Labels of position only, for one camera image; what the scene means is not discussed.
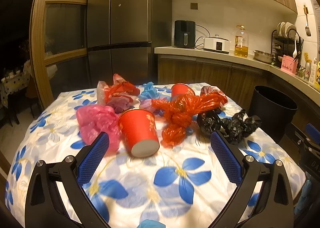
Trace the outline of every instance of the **floral tablecloth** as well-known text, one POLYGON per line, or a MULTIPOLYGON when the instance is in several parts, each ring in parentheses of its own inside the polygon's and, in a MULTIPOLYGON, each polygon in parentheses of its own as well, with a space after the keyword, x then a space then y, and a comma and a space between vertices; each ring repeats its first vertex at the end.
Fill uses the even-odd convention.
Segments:
MULTIPOLYGON (((199 95, 205 85, 208 84, 189 86, 199 95)), ((170 96, 171 86, 156 88, 170 96)), ((7 207, 23 226, 26 194, 35 163, 39 159, 46 163, 60 162, 67 155, 76 155, 85 145, 79 135, 76 109, 96 102, 95 89, 61 93, 30 125, 13 160, 5 192, 7 207)), ((228 99, 220 117, 232 116, 240 109, 228 99)), ((160 141, 165 126, 164 118, 157 115, 160 141)), ((239 148, 244 155, 250 154, 260 162, 280 159, 289 177, 292 196, 297 196, 305 174, 265 132, 257 129, 239 148)), ((252 211, 261 183, 257 183, 241 220, 252 211)), ((79 222, 59 182, 58 188, 70 218, 79 222)), ((205 228, 217 217, 235 188, 210 143, 190 130, 181 145, 173 149, 160 146, 156 155, 144 159, 130 158, 121 143, 118 154, 103 158, 90 183, 83 186, 93 205, 113 228, 136 228, 145 219, 159 221, 167 228, 205 228)))

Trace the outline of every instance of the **refrigerator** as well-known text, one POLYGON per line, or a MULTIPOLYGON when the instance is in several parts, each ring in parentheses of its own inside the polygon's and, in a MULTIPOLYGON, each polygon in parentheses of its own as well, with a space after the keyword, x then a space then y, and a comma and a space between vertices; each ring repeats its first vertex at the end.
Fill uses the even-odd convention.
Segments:
POLYGON ((88 0, 86 28, 93 87, 115 73, 156 83, 154 48, 171 46, 172 0, 88 0))

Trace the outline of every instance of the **kitchen counter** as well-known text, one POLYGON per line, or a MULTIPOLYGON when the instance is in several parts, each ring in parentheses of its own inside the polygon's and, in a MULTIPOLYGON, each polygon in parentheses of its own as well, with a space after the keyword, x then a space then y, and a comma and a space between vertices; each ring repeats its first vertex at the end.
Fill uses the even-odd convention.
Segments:
POLYGON ((269 71, 272 74, 282 78, 286 82, 293 85, 295 88, 300 90, 306 96, 308 96, 313 102, 315 102, 320 107, 320 93, 310 86, 306 81, 303 81, 297 76, 289 75, 281 71, 278 67, 254 60, 250 55, 248 58, 238 57, 233 54, 222 54, 217 52, 198 50, 198 49, 188 49, 188 48, 177 48, 177 47, 156 47, 155 53, 165 54, 165 55, 175 55, 175 56, 187 56, 196 58, 207 58, 219 61, 226 61, 231 63, 236 63, 240 65, 250 66, 253 68, 269 71))

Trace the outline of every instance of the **trash bin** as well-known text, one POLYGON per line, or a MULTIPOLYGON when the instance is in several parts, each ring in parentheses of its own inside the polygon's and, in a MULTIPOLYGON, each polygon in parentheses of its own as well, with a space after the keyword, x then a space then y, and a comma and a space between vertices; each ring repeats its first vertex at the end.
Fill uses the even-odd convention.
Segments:
POLYGON ((297 104, 286 94, 271 87, 256 86, 248 115, 259 116, 262 120, 261 129, 279 143, 297 109, 297 104))

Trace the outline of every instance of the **cooking oil bottle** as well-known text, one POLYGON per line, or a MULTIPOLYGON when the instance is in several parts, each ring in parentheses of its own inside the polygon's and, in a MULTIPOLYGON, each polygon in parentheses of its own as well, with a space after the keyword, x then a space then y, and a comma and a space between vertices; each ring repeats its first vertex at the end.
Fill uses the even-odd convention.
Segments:
POLYGON ((245 28, 243 25, 238 25, 239 29, 236 32, 236 40, 235 40, 235 55, 247 57, 249 50, 249 36, 245 33, 245 28))

